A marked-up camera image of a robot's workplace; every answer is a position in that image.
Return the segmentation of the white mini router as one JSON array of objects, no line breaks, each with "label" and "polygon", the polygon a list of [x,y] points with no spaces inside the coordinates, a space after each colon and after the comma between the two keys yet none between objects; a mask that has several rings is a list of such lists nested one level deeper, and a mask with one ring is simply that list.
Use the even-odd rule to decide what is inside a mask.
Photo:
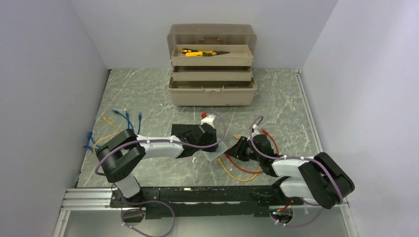
[{"label": "white mini router", "polygon": [[213,152],[206,152],[203,151],[205,156],[208,158],[209,161],[213,161],[217,159],[219,156],[223,155],[228,150],[228,147],[225,145],[223,141],[218,144],[218,147]]}]

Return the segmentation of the black network switch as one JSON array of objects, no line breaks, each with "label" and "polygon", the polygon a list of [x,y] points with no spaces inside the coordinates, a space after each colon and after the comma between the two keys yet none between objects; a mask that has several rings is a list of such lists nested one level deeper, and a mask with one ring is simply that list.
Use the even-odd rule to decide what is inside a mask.
[{"label": "black network switch", "polygon": [[181,137],[187,133],[192,133],[198,135],[201,130],[199,129],[198,124],[172,124],[171,125],[171,135]]}]

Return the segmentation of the blue ethernet cable long loop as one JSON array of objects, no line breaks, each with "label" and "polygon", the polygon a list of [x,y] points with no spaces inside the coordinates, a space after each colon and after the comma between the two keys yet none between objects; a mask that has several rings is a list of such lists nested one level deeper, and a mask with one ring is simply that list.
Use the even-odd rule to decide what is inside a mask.
[{"label": "blue ethernet cable long loop", "polygon": [[141,131],[141,123],[142,123],[142,113],[138,114],[138,127],[137,127],[137,135],[140,134]]}]

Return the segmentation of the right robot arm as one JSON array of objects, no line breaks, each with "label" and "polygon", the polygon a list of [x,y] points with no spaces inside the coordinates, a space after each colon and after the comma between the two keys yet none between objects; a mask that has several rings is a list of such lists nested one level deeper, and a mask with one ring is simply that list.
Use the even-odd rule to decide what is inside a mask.
[{"label": "right robot arm", "polygon": [[256,161],[263,173],[276,177],[272,198],[278,205],[299,198],[331,209],[355,190],[353,181],[327,153],[311,158],[280,155],[266,134],[241,137],[226,154],[243,162]]}]

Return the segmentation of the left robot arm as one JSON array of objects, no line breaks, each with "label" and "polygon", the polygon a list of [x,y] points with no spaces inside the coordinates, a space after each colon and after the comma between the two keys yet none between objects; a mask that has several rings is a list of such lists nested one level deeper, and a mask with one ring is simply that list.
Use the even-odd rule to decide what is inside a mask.
[{"label": "left robot arm", "polygon": [[208,123],[174,124],[170,137],[145,137],[125,129],[96,149],[103,174],[123,194],[123,202],[136,207],[142,201],[140,184],[132,171],[148,158],[185,158],[198,151],[215,152],[216,129]]}]

